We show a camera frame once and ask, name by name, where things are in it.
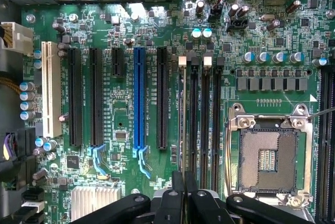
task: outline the green circuit board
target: green circuit board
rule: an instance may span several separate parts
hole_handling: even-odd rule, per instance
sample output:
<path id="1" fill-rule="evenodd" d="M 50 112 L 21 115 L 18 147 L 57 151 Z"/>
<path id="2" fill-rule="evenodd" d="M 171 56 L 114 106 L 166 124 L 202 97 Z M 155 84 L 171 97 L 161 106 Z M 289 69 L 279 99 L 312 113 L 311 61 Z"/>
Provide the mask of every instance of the green circuit board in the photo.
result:
<path id="1" fill-rule="evenodd" d="M 320 54 L 318 58 L 328 58 L 329 45 L 334 38 L 334 22 L 325 19 L 327 9 L 335 8 L 333 0 L 317 0 L 317 8 L 309 8 L 309 0 L 300 0 L 302 6 L 292 14 L 285 13 L 285 6 L 263 6 L 262 0 L 225 0 L 221 20 L 215 23 L 207 21 L 209 3 L 214 0 L 204 0 L 206 7 L 201 16 L 195 12 L 196 2 L 199 0 L 180 0 L 176 3 L 157 4 L 153 7 L 144 7 L 142 4 L 121 5 L 64 5 L 64 6 L 36 6 L 27 7 L 22 12 L 23 26 L 31 28 L 34 33 L 35 50 L 41 50 L 42 41 L 58 42 L 57 32 L 52 28 L 52 23 L 62 18 L 63 26 L 67 28 L 72 38 L 71 47 L 78 48 L 82 57 L 82 82 L 83 82 L 83 107 L 82 126 L 83 144 L 81 147 L 70 145 L 68 124 L 62 125 L 62 136 L 55 138 L 57 141 L 56 158 L 48 160 L 45 156 L 39 158 L 39 167 L 48 170 L 48 180 L 43 186 L 46 193 L 47 223 L 68 223 L 71 221 L 71 190 L 76 186 L 109 186 L 119 188 L 121 196 L 127 196 L 133 192 L 141 192 L 150 197 L 158 189 L 171 187 L 171 172 L 181 170 L 182 159 L 188 157 L 182 153 L 181 143 L 183 130 L 186 130 L 186 143 L 189 138 L 189 90 L 191 68 L 187 66 L 186 78 L 178 68 L 178 61 L 174 57 L 186 56 L 190 52 L 196 58 L 202 59 L 204 53 L 213 53 L 213 66 L 217 58 L 225 58 L 225 64 L 221 76 L 220 92 L 220 149 L 218 167 L 217 192 L 222 198 L 225 197 L 224 174 L 225 174 L 225 137 L 228 122 L 229 108 L 235 103 L 243 105 L 245 111 L 251 114 L 291 114 L 295 106 L 303 103 L 307 106 L 310 114 L 316 113 L 319 107 L 320 97 L 320 75 L 316 67 L 312 65 L 314 54 Z M 246 15 L 249 26 L 243 31 L 228 33 L 226 22 L 228 10 L 232 4 L 239 6 L 248 5 L 250 11 Z M 139 20 L 130 18 L 131 14 L 139 15 Z M 32 14 L 36 22 L 30 24 L 26 16 Z M 69 22 L 69 15 L 77 14 L 78 22 Z M 118 24 L 110 24 L 105 21 L 105 14 L 119 17 Z M 261 21 L 264 14 L 274 14 L 282 21 L 279 28 L 269 32 L 265 29 L 268 21 Z M 191 33 L 193 29 L 204 30 L 210 28 L 212 36 L 208 40 L 193 40 Z M 127 46 L 124 39 L 133 39 L 133 45 Z M 124 50 L 125 75 L 115 78 L 111 75 L 111 48 L 120 47 Z M 133 131 L 134 131 L 134 75 L 133 75 L 133 48 L 142 47 L 146 49 L 146 101 L 145 101 L 145 143 L 148 150 L 145 153 L 144 168 L 150 173 L 150 178 L 141 173 L 138 159 L 133 158 Z M 168 50 L 168 120 L 167 120 L 167 148 L 159 150 L 157 142 L 157 47 L 166 47 Z M 92 165 L 92 157 L 88 153 L 90 146 L 90 76 L 88 75 L 89 49 L 98 48 L 103 53 L 103 143 L 106 145 L 102 153 L 103 161 L 100 167 L 109 175 L 109 179 L 100 180 L 97 171 Z M 282 52 L 286 60 L 281 64 L 275 64 L 268 60 L 259 64 L 256 61 L 245 63 L 242 58 L 247 52 L 258 55 L 267 52 L 273 56 Z M 303 54 L 301 63 L 292 64 L 288 57 L 295 52 Z M 34 82 L 35 58 L 24 58 L 24 81 Z M 61 67 L 61 100 L 62 113 L 69 111 L 67 59 L 62 59 Z M 252 90 L 249 83 L 244 88 L 241 83 L 243 78 L 260 79 L 273 77 L 273 70 L 277 70 L 275 78 L 287 78 L 288 82 L 297 82 L 298 79 L 306 79 L 307 85 L 303 91 L 263 91 L 258 88 Z M 209 85 L 209 150 L 212 142 L 213 126 L 213 70 L 210 70 Z M 202 92 L 201 78 L 199 75 L 197 93 L 197 149 L 200 155 L 200 134 L 202 114 Z M 186 94 L 186 122 L 182 122 L 183 96 Z M 42 96 L 36 95 L 37 109 L 41 113 Z M 41 122 L 41 118 L 34 119 L 27 123 L 34 126 Z M 316 189 L 317 169 L 317 141 L 318 122 L 313 120 L 313 145 L 311 161 L 311 184 L 310 194 L 313 198 Z M 115 133 L 126 132 L 125 139 L 117 139 Z M 303 189 L 304 185 L 304 164 L 305 164 L 305 139 L 304 135 L 298 138 L 297 151 L 295 156 L 296 166 L 295 185 Z M 177 160 L 173 160 L 172 148 L 177 148 Z M 73 166 L 69 162 L 77 157 L 78 163 Z M 235 132 L 231 139 L 231 182 L 232 187 L 238 187 L 240 159 L 240 135 Z M 211 188 L 211 155 L 208 155 L 208 165 L 205 168 L 206 187 Z M 196 180 L 202 180 L 200 175 L 200 163 L 195 168 Z M 60 185 L 59 179 L 66 178 L 66 185 Z M 314 213 L 314 202 L 308 206 L 309 212 Z"/>

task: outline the pcie slot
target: pcie slot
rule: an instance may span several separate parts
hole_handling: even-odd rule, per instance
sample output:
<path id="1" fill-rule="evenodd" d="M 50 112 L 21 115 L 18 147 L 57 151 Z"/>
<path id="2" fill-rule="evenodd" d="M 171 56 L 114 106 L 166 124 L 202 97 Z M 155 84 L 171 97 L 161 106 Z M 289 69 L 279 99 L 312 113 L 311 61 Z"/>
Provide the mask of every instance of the pcie slot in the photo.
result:
<path id="1" fill-rule="evenodd" d="M 321 69 L 320 111 L 335 106 L 335 69 L 332 65 Z M 316 216 L 320 220 L 334 220 L 335 214 L 335 113 L 323 114 L 319 117 L 319 161 L 317 179 Z"/>
<path id="2" fill-rule="evenodd" d="M 191 80 L 189 90 L 189 163 L 188 170 L 196 175 L 197 162 L 197 105 L 198 105 L 198 66 L 191 66 Z"/>
<path id="3" fill-rule="evenodd" d="M 218 190 L 218 169 L 219 169 L 219 149 L 220 149 L 220 93 L 221 93 L 221 73 L 222 68 L 216 67 L 214 70 L 214 94 L 213 94 L 213 137 L 212 137 L 212 164 L 211 164 L 211 189 Z"/>
<path id="4" fill-rule="evenodd" d="M 209 137 L 209 84 L 208 70 L 204 69 L 201 79 L 201 136 L 200 136 L 200 188 L 207 188 L 208 137 Z"/>
<path id="5" fill-rule="evenodd" d="M 168 50 L 157 48 L 157 149 L 165 150 L 168 138 Z"/>
<path id="6" fill-rule="evenodd" d="M 92 147 L 99 147 L 103 139 L 103 59 L 102 50 L 90 49 L 90 103 Z"/>
<path id="7" fill-rule="evenodd" d="M 125 59 L 124 52 L 121 48 L 111 50 L 111 74 L 114 77 L 124 76 Z"/>
<path id="8" fill-rule="evenodd" d="M 146 102 L 146 53 L 144 48 L 134 48 L 134 145 L 144 148 Z"/>
<path id="9" fill-rule="evenodd" d="M 79 49 L 68 52 L 69 135 L 70 145 L 83 143 L 82 127 L 82 59 Z"/>
<path id="10" fill-rule="evenodd" d="M 62 134 L 62 124 L 58 120 L 61 104 L 61 60 L 57 56 L 57 44 L 42 42 L 43 137 L 54 138 Z"/>

